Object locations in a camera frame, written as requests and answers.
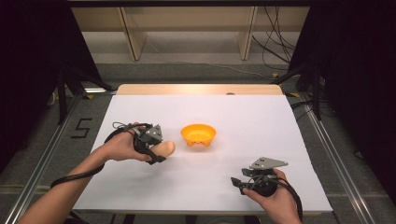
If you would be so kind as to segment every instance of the table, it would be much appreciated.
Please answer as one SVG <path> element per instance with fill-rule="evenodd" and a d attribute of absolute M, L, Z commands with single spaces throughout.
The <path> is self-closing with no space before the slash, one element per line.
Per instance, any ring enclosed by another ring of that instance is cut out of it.
<path fill-rule="evenodd" d="M 108 162 L 74 209 L 262 215 L 262 208 L 240 195 L 231 177 L 248 181 L 241 169 L 264 156 L 289 163 L 281 170 L 299 193 L 306 214 L 332 211 L 286 96 L 276 85 L 122 85 L 92 148 L 102 145 L 114 130 L 112 122 L 137 120 L 160 124 L 164 140 L 173 140 L 176 152 L 151 166 L 139 161 Z M 187 147 L 179 132 L 192 122 L 217 130 L 209 147 Z"/>

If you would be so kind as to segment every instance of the yellow bowl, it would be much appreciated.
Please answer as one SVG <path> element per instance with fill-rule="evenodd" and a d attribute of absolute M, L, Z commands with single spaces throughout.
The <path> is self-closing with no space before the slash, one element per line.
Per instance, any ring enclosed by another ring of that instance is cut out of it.
<path fill-rule="evenodd" d="M 186 140 L 187 146 L 202 144 L 208 147 L 216 135 L 216 130 L 206 124 L 191 124 L 184 127 L 180 133 Z"/>

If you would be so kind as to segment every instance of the person's right hand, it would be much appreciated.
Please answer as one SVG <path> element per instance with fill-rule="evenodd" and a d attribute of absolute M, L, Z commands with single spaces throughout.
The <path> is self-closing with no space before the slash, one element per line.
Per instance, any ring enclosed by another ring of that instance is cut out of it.
<path fill-rule="evenodd" d="M 277 169 L 274 169 L 274 171 L 277 177 L 286 180 L 283 172 Z M 297 213 L 296 202 L 290 192 L 284 187 L 278 185 L 276 192 L 268 198 L 262 197 L 251 189 L 243 189 L 243 191 L 250 199 L 258 203 L 274 222 L 279 224 L 301 223 Z"/>

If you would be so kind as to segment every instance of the hand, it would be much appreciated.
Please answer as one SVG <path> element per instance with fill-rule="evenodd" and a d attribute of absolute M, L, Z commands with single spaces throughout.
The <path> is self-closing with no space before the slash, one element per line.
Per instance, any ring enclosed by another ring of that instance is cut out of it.
<path fill-rule="evenodd" d="M 151 161 L 151 157 L 134 150 L 134 130 L 116 134 L 104 145 L 96 150 L 105 153 L 105 161 L 124 161 L 135 159 L 138 161 Z"/>
<path fill-rule="evenodd" d="M 274 171 L 277 177 L 286 180 L 283 172 L 277 169 L 274 169 Z M 296 202 L 287 189 L 278 186 L 275 194 L 268 198 L 262 197 L 254 190 L 243 189 L 243 191 L 250 199 L 258 203 L 274 222 L 279 224 L 301 223 L 297 213 Z"/>

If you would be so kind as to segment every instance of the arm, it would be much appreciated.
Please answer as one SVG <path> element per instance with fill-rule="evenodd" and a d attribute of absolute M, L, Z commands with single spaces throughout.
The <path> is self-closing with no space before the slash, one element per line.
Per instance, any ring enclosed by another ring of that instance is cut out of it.
<path fill-rule="evenodd" d="M 283 172 L 277 169 L 274 169 L 274 171 L 278 177 L 286 180 Z M 296 202 L 287 189 L 278 186 L 275 194 L 268 198 L 262 197 L 254 190 L 243 189 L 243 191 L 249 198 L 258 203 L 275 223 L 301 223 L 297 213 Z"/>
<path fill-rule="evenodd" d="M 160 143 L 155 147 L 166 148 L 168 144 L 169 142 Z M 151 157 L 134 150 L 131 133 L 119 133 L 93 151 L 68 175 L 89 172 L 103 165 L 106 161 L 124 161 L 129 159 L 150 161 Z M 90 180 L 91 177 L 87 177 L 55 186 L 26 211 L 19 223 L 64 223 L 64 220 L 73 209 L 78 197 L 87 187 Z"/>

